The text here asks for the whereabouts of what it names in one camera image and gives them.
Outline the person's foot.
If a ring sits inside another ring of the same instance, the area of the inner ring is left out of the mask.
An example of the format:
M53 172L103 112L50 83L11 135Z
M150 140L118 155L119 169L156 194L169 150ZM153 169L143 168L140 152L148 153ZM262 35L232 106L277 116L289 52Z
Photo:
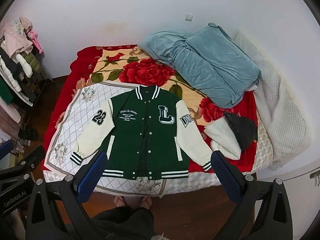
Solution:
M143 197L139 207L143 207L149 210L151 206L152 206L152 199L150 197Z
M125 199L122 196L115 196L114 197L114 204L116 205L116 207L127 206Z

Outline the blue velvet quilt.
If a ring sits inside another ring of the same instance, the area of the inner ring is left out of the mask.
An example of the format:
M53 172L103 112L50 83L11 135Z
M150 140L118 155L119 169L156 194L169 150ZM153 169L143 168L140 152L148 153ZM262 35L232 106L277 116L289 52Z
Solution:
M159 31L138 46L221 108L237 105L245 92L257 88L261 77L257 65L214 23L195 34Z

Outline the person's right foot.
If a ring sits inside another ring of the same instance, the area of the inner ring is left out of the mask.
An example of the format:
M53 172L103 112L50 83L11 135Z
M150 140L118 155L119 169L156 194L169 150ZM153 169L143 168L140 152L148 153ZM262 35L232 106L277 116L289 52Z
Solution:
M149 210L151 206L152 206L152 199L150 197L143 197L139 207L143 207Z

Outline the person's black trousers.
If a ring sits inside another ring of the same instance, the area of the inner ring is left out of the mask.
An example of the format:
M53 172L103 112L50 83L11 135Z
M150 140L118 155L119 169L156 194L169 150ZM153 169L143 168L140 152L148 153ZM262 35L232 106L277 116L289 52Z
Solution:
M92 223L102 239L152 239L156 234L153 214L144 207L116 207L97 214Z

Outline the pile of folded clothes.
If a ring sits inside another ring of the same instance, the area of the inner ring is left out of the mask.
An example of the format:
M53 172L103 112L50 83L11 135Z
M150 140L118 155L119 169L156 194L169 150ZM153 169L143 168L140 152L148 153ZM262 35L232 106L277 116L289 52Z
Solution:
M37 59L42 53L28 18L1 25L1 129L12 140L37 138L28 122L46 82Z

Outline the red floral blanket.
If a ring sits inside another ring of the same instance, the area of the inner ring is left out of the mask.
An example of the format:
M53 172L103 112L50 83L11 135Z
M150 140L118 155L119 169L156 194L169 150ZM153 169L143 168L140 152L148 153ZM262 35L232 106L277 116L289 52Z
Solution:
M89 81L92 82L97 77L102 77L107 78L109 81L137 84L138 87L156 85L175 94L185 103L186 95L182 90L182 84L176 79L177 74L170 67L158 63L149 57L133 57L126 50L117 51L114 48L106 48L103 56L105 60L97 63L96 70L89 75ZM223 116L224 109L216 107L208 98L201 100L197 110L188 106L187 108L203 140L210 147L209 140L204 137L204 125ZM78 166L88 163L91 156L84 159ZM189 163L190 172L204 172L204 170L200 165L191 161ZM206 173L213 173L213 168Z

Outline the green white varsity jacket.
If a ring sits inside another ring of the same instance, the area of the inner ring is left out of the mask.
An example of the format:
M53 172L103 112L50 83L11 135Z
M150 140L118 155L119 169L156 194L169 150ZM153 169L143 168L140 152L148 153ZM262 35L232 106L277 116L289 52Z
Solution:
M136 180L187 178L191 161L211 170L212 150L184 101L153 85L107 99L78 137L71 161L80 165L97 151L105 177Z

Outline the black garment on bed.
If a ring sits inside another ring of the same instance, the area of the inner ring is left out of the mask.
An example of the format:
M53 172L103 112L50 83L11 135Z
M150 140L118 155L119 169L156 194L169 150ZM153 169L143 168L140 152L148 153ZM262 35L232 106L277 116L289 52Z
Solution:
M224 111L227 124L235 135L241 152L245 152L253 141L258 140L258 127L255 122L244 116Z

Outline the white diamond pattern sheet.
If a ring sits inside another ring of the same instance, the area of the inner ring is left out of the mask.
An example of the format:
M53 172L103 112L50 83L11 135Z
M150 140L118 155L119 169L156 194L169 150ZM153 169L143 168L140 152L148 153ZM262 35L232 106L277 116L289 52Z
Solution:
M93 118L100 105L108 98L128 92L136 87L138 87L137 84L105 81L76 91L48 146L44 161L46 170L43 172L47 182L60 181L65 176L78 172L80 166L73 163L70 157L76 140L88 121ZM163 197L167 191L167 181L102 177L97 183L95 191L129 197Z

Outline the person's left foot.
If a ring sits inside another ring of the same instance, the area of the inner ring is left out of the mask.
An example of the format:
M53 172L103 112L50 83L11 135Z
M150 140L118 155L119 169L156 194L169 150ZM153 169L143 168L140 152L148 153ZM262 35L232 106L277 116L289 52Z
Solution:
M116 207L127 206L125 199L122 196L115 196L114 197L114 204L116 205Z

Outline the white cabinet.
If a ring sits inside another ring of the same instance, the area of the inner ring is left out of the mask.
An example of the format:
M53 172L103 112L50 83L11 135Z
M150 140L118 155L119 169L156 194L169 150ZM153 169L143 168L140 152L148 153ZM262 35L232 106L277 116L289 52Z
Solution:
M319 160L284 174L269 169L265 172L258 172L257 178L283 181L291 208L293 239L302 238L319 213Z

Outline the white wall socket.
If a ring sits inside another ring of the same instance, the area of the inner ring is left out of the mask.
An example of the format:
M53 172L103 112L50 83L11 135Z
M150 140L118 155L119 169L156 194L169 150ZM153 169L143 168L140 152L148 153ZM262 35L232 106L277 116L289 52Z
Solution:
M186 21L192 21L193 20L193 15L192 14L185 14L185 20Z

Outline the white fleece garment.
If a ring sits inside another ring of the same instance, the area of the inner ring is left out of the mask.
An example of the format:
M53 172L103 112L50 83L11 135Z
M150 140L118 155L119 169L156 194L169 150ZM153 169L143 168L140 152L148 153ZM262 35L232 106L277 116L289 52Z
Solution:
M212 140L210 147L213 151L220 151L231 160L240 159L241 148L225 117L206 126L204 133Z

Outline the white waffle blanket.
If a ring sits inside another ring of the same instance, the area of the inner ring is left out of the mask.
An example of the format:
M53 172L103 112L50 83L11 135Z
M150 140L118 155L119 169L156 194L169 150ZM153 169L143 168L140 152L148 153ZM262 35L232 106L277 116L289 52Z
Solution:
M310 127L298 100L274 64L265 59L242 32L237 33L234 41L261 71L254 96L260 119L273 146L270 169L275 171L309 148L312 143Z

